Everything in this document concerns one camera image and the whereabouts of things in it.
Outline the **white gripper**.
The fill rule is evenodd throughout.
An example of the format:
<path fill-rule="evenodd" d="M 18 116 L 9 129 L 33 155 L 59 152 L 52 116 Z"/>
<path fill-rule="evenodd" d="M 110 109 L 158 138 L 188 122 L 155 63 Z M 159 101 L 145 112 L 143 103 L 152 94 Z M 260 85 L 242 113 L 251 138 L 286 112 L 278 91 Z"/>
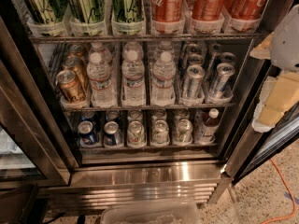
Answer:
<path fill-rule="evenodd" d="M 249 54 L 259 60 L 269 60 L 274 66 L 292 72 L 282 72 L 278 77 L 268 76 L 263 83 L 256 105 L 252 128 L 258 133 L 273 129 L 299 101 L 299 5 L 290 12 Z"/>

